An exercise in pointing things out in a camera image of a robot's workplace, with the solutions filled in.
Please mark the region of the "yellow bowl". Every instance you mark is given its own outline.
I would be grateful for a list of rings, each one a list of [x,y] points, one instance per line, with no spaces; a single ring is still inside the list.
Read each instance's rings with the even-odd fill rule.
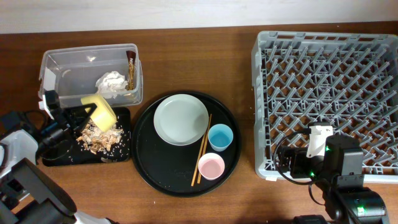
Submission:
[[[116,115],[108,102],[99,94],[94,94],[81,98],[82,105],[94,103],[96,109],[90,116],[92,122],[102,131],[107,132],[117,122]]]

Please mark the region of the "food scraps and rice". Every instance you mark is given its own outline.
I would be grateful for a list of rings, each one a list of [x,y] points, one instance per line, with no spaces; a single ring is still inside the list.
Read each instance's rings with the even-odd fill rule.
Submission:
[[[116,160],[116,156],[122,156],[122,149],[126,146],[127,132],[116,124],[103,132],[92,120],[89,120],[81,136],[77,138],[77,144],[81,151],[88,151],[93,155],[101,156],[105,160]]]

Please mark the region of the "brown coffee sachet wrapper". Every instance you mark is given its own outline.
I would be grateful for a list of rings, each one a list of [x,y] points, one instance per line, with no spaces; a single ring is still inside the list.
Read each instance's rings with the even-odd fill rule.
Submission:
[[[128,85],[127,85],[126,89],[133,90],[134,89],[134,67],[135,67],[136,53],[133,52],[132,50],[128,50],[126,52],[126,55],[127,55],[128,66],[129,66]]]

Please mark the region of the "blue cup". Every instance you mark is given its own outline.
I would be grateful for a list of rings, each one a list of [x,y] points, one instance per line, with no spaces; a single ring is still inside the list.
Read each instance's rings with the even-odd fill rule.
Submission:
[[[234,134],[232,129],[225,124],[216,124],[208,132],[208,141],[212,149],[217,152],[226,150],[232,143]]]

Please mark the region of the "pink cup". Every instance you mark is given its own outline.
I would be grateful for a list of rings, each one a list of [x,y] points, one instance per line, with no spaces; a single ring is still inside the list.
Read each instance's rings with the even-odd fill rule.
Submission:
[[[225,169],[223,158],[216,153],[206,153],[201,156],[198,163],[198,170],[206,180],[215,180],[219,178]]]

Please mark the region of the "pale green plate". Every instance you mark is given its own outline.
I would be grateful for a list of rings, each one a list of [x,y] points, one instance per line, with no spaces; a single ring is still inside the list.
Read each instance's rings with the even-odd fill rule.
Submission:
[[[158,136],[174,146],[187,146],[199,140],[209,123],[206,106],[188,94],[176,94],[162,100],[154,113]]]

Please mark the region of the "round black serving tray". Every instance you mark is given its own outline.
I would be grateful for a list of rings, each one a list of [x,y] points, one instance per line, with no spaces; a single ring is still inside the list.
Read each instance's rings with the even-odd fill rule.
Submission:
[[[131,134],[131,157],[138,173],[154,189],[174,197],[196,197],[216,189],[233,173],[239,161],[242,137],[235,117],[222,102],[197,91],[181,93],[197,97],[204,103],[212,115],[212,125],[225,124],[233,131],[232,143],[219,153],[225,164],[221,176],[215,180],[202,177],[199,184],[192,184],[201,140],[189,146],[173,146],[156,133],[153,122],[155,109],[164,99],[176,95],[176,91],[154,100],[137,119]]]

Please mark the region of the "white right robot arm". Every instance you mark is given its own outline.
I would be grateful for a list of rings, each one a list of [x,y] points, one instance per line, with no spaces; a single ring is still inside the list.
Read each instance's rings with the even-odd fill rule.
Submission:
[[[359,141],[350,136],[328,136],[325,154],[307,158],[306,148],[278,143],[274,165],[278,173],[296,185],[312,186],[322,191],[322,205],[335,223],[389,223],[382,197],[364,187],[363,152]]]

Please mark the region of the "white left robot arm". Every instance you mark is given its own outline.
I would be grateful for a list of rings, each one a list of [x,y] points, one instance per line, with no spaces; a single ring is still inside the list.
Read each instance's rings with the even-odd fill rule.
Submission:
[[[37,128],[29,112],[1,117],[1,223],[112,223],[77,209],[72,198],[37,167],[48,152],[70,149],[100,111],[96,103],[62,109],[52,105]]]

